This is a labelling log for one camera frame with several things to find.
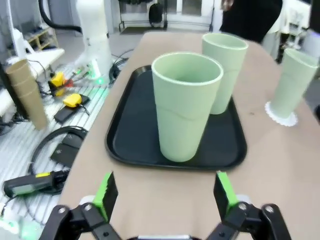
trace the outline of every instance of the bolt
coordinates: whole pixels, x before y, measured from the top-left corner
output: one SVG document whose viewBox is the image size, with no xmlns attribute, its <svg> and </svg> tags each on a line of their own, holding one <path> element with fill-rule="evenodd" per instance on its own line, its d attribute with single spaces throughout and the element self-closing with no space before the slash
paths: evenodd
<svg viewBox="0 0 320 240">
<path fill-rule="evenodd" d="M 244 203 L 240 203 L 239 208 L 244 211 L 247 209 L 247 206 Z"/>
<path fill-rule="evenodd" d="M 271 213 L 271 214 L 274 213 L 274 209 L 272 208 L 272 206 L 266 206 L 266 207 L 265 207 L 265 210 L 266 210 L 267 212 Z"/>
<path fill-rule="evenodd" d="M 84 210 L 89 211 L 91 208 L 92 208 L 91 205 L 87 205 L 84 207 Z"/>
<path fill-rule="evenodd" d="M 58 213 L 63 214 L 65 211 L 66 211 L 66 209 L 64 207 L 62 207 L 58 210 Z"/>
</svg>

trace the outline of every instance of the green cup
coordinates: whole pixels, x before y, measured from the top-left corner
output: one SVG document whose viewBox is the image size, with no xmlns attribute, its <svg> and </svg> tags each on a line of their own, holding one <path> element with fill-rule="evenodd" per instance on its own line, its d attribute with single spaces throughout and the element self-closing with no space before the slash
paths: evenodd
<svg viewBox="0 0 320 240">
<path fill-rule="evenodd" d="M 188 161 L 197 152 L 223 68 L 192 52 L 161 55 L 151 67 L 160 150 L 171 161 Z"/>
<path fill-rule="evenodd" d="M 287 119 L 295 110 L 319 67 L 319 60 L 295 49 L 284 50 L 282 74 L 270 102 L 277 117 Z"/>
<path fill-rule="evenodd" d="M 224 71 L 211 114 L 222 114 L 227 109 L 248 46 L 246 41 L 225 33 L 202 36 L 202 54 L 217 60 Z"/>
</svg>

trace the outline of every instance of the black hose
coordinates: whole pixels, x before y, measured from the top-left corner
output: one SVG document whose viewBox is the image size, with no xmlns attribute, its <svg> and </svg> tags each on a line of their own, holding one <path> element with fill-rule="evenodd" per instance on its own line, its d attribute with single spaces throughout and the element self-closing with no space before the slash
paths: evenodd
<svg viewBox="0 0 320 240">
<path fill-rule="evenodd" d="M 45 9 L 44 9 L 44 0 L 38 0 L 39 3 L 39 9 L 40 9 L 40 15 L 43 18 L 43 21 L 51 28 L 53 29 L 60 29 L 60 30 L 72 30 L 76 31 L 78 33 L 82 34 L 82 29 L 79 26 L 74 25 L 59 25 L 54 22 L 52 22 L 48 16 L 46 15 Z"/>
</svg>

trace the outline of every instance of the coaster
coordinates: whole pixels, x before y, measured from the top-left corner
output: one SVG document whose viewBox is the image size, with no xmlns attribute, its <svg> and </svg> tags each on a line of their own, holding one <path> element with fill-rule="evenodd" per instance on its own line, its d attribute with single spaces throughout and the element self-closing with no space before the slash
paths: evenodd
<svg viewBox="0 0 320 240">
<path fill-rule="evenodd" d="M 265 109 L 266 113 L 269 115 L 269 117 L 272 118 L 273 121 L 275 121 L 276 123 L 278 123 L 282 126 L 292 127 L 298 123 L 297 115 L 294 112 L 292 112 L 288 118 L 282 118 L 282 117 L 278 117 L 277 115 L 275 115 L 271 111 L 269 101 L 265 104 L 264 109 Z"/>
</svg>

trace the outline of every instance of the black tray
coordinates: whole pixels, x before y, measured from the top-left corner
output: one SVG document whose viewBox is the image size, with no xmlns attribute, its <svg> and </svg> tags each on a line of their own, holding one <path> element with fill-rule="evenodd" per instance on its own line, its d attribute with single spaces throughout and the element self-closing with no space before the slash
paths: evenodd
<svg viewBox="0 0 320 240">
<path fill-rule="evenodd" d="M 151 66 L 135 70 L 124 90 L 105 137 L 108 153 L 124 164 L 193 170 L 226 170 L 239 165 L 247 143 L 231 99 L 227 110 L 210 115 L 196 155 L 173 162 L 160 152 Z"/>
</svg>

